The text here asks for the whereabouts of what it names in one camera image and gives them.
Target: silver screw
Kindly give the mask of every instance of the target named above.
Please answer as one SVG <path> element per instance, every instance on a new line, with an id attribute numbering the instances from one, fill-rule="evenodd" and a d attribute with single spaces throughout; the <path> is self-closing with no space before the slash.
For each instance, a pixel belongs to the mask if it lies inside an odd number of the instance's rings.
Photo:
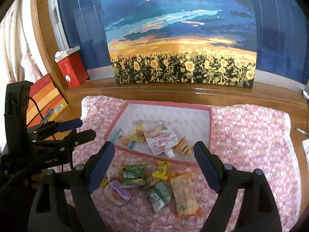
<path id="1" fill-rule="evenodd" d="M 259 168 L 255 169 L 255 173 L 258 174 L 258 175 L 262 175 L 263 174 L 263 171 Z"/>
<path id="2" fill-rule="evenodd" d="M 224 168 L 227 170 L 231 170 L 233 166 L 231 164 L 224 164 Z"/>
<path id="3" fill-rule="evenodd" d="M 84 165 L 83 164 L 78 164 L 76 167 L 76 170 L 80 171 L 84 169 Z"/>
<path id="4" fill-rule="evenodd" d="M 54 172 L 54 170 L 52 170 L 52 169 L 47 169 L 46 170 L 46 174 L 47 175 L 51 175 L 53 172 Z"/>

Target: painting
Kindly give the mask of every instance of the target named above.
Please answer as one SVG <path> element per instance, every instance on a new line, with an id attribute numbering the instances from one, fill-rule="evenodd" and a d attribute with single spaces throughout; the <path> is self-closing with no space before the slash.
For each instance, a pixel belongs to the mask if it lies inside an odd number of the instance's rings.
<path id="1" fill-rule="evenodd" d="M 117 83 L 252 88 L 252 0 L 101 0 Z"/>

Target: striped book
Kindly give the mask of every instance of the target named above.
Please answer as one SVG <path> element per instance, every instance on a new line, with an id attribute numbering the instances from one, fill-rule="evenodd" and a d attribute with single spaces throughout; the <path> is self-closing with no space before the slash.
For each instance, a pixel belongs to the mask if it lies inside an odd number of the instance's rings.
<path id="1" fill-rule="evenodd" d="M 45 75 L 31 86 L 30 97 L 35 100 L 43 116 L 49 108 L 54 109 L 54 113 L 49 120 L 54 120 L 68 105 L 58 89 L 54 86 L 49 74 Z M 27 124 L 30 123 L 29 126 L 38 125 L 41 120 L 42 118 L 35 104 L 30 100 L 27 109 Z"/>

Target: floral pattern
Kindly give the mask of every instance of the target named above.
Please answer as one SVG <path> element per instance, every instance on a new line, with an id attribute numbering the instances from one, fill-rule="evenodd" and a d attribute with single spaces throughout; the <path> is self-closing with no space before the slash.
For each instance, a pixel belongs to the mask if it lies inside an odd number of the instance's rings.
<path id="1" fill-rule="evenodd" d="M 199 83 L 252 88 L 255 59 L 210 48 L 118 55 L 111 58 L 117 83 Z"/>
<path id="2" fill-rule="evenodd" d="M 73 156 L 75 165 L 85 163 L 92 154 L 98 152 L 104 143 L 104 134 L 127 101 L 98 96 L 88 97 L 84 103 L 82 111 L 87 110 L 87 117 L 79 131 L 92 128 L 96 131 L 97 138 L 76 148 Z M 231 163 L 239 170 L 253 171 L 261 168 L 264 171 L 277 202 L 282 231 L 288 232 L 298 219 L 301 197 L 298 162 L 289 137 L 288 114 L 256 105 L 211 108 L 210 151 L 217 154 L 224 163 Z M 155 159 L 118 148 L 110 168 L 139 162 L 146 162 L 149 172 L 157 168 Z M 140 188 L 130 189 L 131 200 L 122 207 L 110 202 L 103 189 L 96 190 L 92 199 L 102 218 L 115 231 L 200 231 L 217 194 L 208 187 L 198 166 L 185 166 L 175 162 L 172 163 L 170 172 L 192 173 L 193 188 L 202 216 L 177 217 L 174 199 L 154 215 L 150 202 Z M 243 190 L 239 190 L 226 231 L 234 229 L 242 194 Z M 67 199 L 72 204 L 69 193 Z"/>

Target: barcode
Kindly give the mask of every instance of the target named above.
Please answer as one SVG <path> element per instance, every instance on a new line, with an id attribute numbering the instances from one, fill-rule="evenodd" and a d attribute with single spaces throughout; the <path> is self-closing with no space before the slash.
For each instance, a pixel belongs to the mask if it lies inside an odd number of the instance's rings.
<path id="1" fill-rule="evenodd" d="M 56 109 L 55 113 L 57 114 L 63 108 L 63 104 L 60 104 Z"/>

